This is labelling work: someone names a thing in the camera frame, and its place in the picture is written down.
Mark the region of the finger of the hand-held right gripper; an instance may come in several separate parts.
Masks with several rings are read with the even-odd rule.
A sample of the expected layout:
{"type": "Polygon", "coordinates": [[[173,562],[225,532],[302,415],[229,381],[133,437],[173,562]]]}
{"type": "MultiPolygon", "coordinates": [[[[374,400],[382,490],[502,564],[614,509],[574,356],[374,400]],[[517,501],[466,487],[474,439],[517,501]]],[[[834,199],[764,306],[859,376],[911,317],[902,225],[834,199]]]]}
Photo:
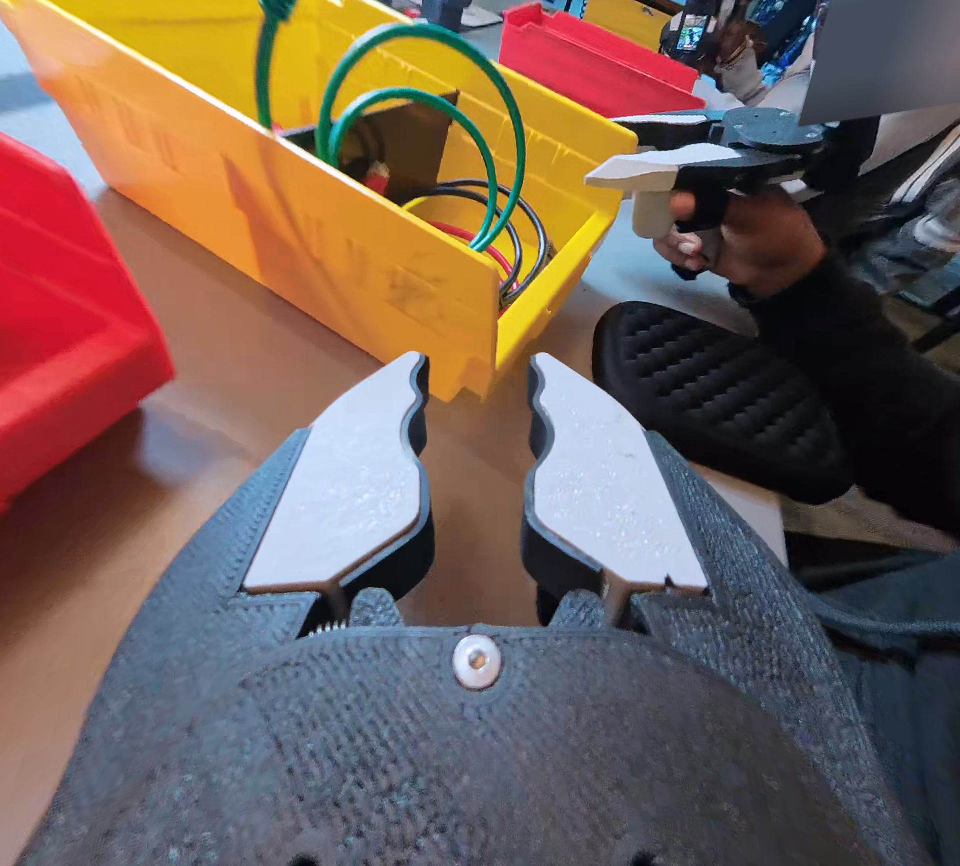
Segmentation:
{"type": "Polygon", "coordinates": [[[612,117],[611,122],[628,129],[660,127],[693,127],[720,121],[725,116],[723,109],[680,110],[654,114],[612,117]]]}
{"type": "Polygon", "coordinates": [[[737,150],[713,143],[622,153],[611,156],[587,173],[584,183],[632,195],[633,232],[641,238],[664,238],[675,221],[670,211],[670,196],[679,189],[679,174],[688,168],[729,164],[741,158],[737,150]]]}

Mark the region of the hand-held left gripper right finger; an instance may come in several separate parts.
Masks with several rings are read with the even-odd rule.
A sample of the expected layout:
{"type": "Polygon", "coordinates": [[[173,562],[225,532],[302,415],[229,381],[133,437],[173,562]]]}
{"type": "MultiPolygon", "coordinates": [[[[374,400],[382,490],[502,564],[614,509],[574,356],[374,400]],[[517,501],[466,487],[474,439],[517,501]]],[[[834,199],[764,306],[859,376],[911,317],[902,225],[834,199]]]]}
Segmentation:
{"type": "Polygon", "coordinates": [[[521,559],[548,621],[569,594],[601,601],[606,623],[632,596],[704,596],[706,573],[640,423],[549,353],[529,361],[529,445],[521,559]]]}

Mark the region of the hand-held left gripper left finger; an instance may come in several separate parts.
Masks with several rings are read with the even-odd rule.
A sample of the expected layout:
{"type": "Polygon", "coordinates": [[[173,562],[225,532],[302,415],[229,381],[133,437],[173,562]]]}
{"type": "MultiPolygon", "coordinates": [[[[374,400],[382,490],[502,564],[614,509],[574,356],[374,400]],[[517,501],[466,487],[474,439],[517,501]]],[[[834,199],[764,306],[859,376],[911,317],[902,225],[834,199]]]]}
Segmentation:
{"type": "Polygon", "coordinates": [[[312,596],[301,632],[346,627],[366,589],[400,600],[426,578],[428,383],[428,358],[406,352],[309,426],[242,580],[253,596],[312,596]]]}

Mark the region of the yellow plastic bin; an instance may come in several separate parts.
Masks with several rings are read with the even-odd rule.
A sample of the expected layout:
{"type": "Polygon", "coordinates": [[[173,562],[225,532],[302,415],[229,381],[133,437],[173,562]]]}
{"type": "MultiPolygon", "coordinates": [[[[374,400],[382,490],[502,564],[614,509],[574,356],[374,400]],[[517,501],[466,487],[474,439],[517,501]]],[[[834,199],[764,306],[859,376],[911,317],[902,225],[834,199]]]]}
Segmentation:
{"type": "Polygon", "coordinates": [[[637,0],[586,0],[582,20],[658,53],[673,16],[637,0]]]}
{"type": "Polygon", "coordinates": [[[638,142],[499,68],[556,250],[499,316],[488,255],[258,124],[258,0],[2,0],[2,20],[108,185],[376,359],[425,354],[445,402],[486,398],[559,310],[621,203],[585,177],[638,142]]]}

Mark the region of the red plastic bin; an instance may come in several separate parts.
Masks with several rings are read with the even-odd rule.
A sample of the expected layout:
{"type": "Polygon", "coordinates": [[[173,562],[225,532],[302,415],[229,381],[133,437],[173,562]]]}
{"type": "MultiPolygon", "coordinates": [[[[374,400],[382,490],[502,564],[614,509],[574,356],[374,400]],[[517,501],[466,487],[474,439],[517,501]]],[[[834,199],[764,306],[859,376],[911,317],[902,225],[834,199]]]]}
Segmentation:
{"type": "Polygon", "coordinates": [[[65,167],[2,134],[2,511],[174,377],[93,202],[65,167]]]}

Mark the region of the person's right forearm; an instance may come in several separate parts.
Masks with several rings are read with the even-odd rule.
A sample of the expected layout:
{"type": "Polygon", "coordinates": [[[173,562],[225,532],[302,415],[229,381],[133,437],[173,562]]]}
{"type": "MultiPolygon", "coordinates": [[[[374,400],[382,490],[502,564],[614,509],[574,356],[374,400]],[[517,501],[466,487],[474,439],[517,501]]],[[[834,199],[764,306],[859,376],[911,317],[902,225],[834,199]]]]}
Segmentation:
{"type": "Polygon", "coordinates": [[[959,381],[918,354],[868,285],[827,255],[772,296],[730,283],[761,342],[812,384],[853,483],[906,520],[958,538],[959,381]]]}

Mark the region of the person's right hand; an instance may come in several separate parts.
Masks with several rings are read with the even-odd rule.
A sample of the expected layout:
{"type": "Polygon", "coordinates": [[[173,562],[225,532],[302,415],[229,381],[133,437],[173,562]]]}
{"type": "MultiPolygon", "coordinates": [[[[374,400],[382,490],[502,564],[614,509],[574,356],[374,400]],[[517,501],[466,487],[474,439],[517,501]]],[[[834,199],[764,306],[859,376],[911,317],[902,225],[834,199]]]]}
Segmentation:
{"type": "Polygon", "coordinates": [[[674,266],[712,272],[758,298],[797,284],[826,255],[807,212],[777,187],[747,196],[727,192],[721,236],[718,251],[708,257],[702,236],[680,232],[677,225],[654,239],[653,247],[674,266]]]}

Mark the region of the red ribbed plastic crate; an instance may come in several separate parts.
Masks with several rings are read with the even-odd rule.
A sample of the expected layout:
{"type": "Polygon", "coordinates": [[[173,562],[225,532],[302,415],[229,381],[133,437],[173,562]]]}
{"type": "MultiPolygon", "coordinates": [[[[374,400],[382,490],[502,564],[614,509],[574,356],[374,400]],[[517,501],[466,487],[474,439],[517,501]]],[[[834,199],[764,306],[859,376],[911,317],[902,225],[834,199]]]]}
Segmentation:
{"type": "Polygon", "coordinates": [[[694,69],[568,12],[530,2],[502,14],[499,63],[609,119],[702,112],[694,69]]]}

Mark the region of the black tabletop device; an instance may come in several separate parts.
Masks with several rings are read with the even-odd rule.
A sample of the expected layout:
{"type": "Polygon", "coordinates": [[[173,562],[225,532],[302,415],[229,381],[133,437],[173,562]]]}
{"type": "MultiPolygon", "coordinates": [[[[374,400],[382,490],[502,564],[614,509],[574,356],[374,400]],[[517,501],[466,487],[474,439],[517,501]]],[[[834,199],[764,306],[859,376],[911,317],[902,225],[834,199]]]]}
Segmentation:
{"type": "Polygon", "coordinates": [[[474,0],[421,0],[420,17],[450,32],[463,30],[464,12],[474,0]]]}

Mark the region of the person's jeans leg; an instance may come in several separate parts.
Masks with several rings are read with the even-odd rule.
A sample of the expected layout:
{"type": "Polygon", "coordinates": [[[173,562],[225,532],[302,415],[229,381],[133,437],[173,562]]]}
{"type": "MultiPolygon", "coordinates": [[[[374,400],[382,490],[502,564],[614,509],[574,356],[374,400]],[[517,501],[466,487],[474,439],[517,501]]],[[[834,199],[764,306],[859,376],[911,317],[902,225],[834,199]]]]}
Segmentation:
{"type": "MultiPolygon", "coordinates": [[[[958,627],[958,551],[810,539],[789,569],[852,616],[958,627]]],[[[936,864],[959,863],[958,632],[827,632],[886,781],[936,864]]]]}

